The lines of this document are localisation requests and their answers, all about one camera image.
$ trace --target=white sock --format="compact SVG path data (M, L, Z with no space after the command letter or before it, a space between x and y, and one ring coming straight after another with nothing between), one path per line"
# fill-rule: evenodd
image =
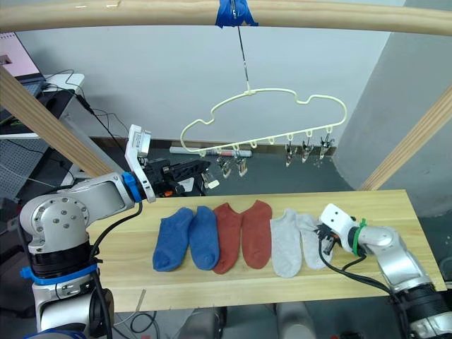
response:
M282 217L270 220L270 228L273 269L280 277L291 278L302 267L297 211L286 208Z
M297 227L302 233L303 242L303 254L306 264L314 270L324 268L326 265L323 263L319 256L319 238L314 231L317 229L317 222L310 214L298 214L297 215ZM327 241L322 241L322 251L326 247ZM325 260L330 263L333 258L333 252L330 255L323 254Z

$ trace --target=sock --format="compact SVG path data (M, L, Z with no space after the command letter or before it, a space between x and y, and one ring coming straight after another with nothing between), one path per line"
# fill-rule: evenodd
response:
M230 270L239 258L242 216L234 212L228 203L218 206L213 212L217 217L220 244L220 258L213 271L223 274Z
M200 270L211 270L220 257L217 218L211 209L199 206L189 227L191 257Z
M314 217L310 214L297 215L297 227L302 234L303 254L306 264L314 270L324 268L325 264L319 256L319 238L314 232L317 228ZM325 239L322 240L322 251L326 244L327 241ZM330 263L331 258L333 258L333 252L329 256L323 254L323 257Z
M271 207L256 200L242 216L243 257L249 267L262 268L271 256Z
M168 272L181 265L189 245L191 219L193 212L185 207L174 215L162 219L153 255L153 266L156 271Z
M280 277L291 278L302 267L297 211L286 208L282 217L270 220L270 228L273 270Z

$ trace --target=wooden rod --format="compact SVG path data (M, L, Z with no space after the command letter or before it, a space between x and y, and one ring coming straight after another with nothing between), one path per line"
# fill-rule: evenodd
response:
M0 105L89 175L114 172L1 66Z
M248 0L261 26L452 35L452 12L307 0ZM219 0L66 0L3 7L0 31L107 25L215 25Z
M396 173L452 117L452 85L433 104L383 162L370 174L361 191L375 191Z

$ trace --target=clothes hanger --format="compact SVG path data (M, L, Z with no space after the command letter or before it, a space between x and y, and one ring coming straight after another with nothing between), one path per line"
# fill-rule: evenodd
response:
M237 13L236 13L236 9L235 9L235 0L231 0L231 9L232 9L232 15L234 16L234 19L236 19ZM252 148L256 148L257 143L259 141L268 141L271 145L273 145L275 143L275 139L281 138L281 137L286 137L289 142L292 142L294 140L294 135L297 135L300 133L306 133L307 136L310 137L310 136L312 136L313 131L317 131L320 129L325 129L326 132L328 134L330 134L333 131L334 126L339 126L344 123L344 121L347 119L347 107L345 106L344 102L341 99L338 99L331 95L313 94L310 97L308 97L307 100L303 101L303 100L299 99L298 94L295 91L287 89L287 88L251 89L251 86L249 85L248 71L246 69L246 59L245 59L245 53L244 53L244 49L243 49L242 34L240 33L239 25L237 26L237 29L238 29L238 33L239 33L240 48L242 50L242 58L243 58L243 65L244 65L244 72L245 72L245 79L246 79L246 90L242 94L238 94L238 95L230 97L226 100L223 100L222 102L220 102L220 103L216 104L214 107L212 107L212 109L210 110L210 116L212 117L212 119L210 119L209 121L197 119L197 120L191 122L190 124L188 124L187 126L185 126L184 129L182 129L181 136L180 136L181 145L183 148L185 148L185 150L187 150L190 153L198 153L201 157L204 157L208 150L215 150L219 153L219 152L221 152L222 148L231 148L232 147L233 150L238 151L240 149L240 145L244 145L244 144L249 144ZM291 132L287 132L287 133L276 134L274 136L265 136L263 138L254 138L254 139L249 139L249 140L240 141L240 142L236 142L236 143L228 143L226 145L219 145L219 146L213 146L213 147L208 147L208 148L190 149L190 148L187 148L187 146L185 145L185 142L184 142L185 133L196 124L204 124L204 125L208 126L208 125L211 125L212 123L214 123L215 122L215 111L217 109L219 109L220 107L226 105L229 102L241 99L243 97L256 95L259 93L269 93L269 92L292 94L294 97L295 103L298 105L307 105L313 99L332 100L334 102L337 102L342 107L344 115L340 121L334 122L332 124L310 127L308 129L302 129L299 131L291 131Z

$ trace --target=wooden tabletop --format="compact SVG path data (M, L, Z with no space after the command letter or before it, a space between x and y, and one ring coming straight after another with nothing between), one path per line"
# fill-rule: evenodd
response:
M153 270L152 256L161 218L172 215L181 207L196 212L197 206L215 208L225 202L236 212L242 212L256 199L272 207L274 218L280 217L285 208L318 217L328 203L334 203L358 220L366 218L368 225L394 227L424 266L437 290L446 289L403 190L160 198L152 204L143 202L141 215L110 232L100 246L98 258L104 261L100 264L100 277L103 287L113 291L115 311L134 311L142 289L146 289L143 311L384 295L374 287L328 268L312 270L305 262L295 277L281 278L273 272L271 261L261 270L255 270L245 264L242 254L235 266L223 275L197 269L189 250L183 264L175 271L159 273ZM92 242L108 225L135 210L95 222L88 228ZM342 267L354 259L352 254L336 246L332 264ZM350 271L383 281L372 257Z

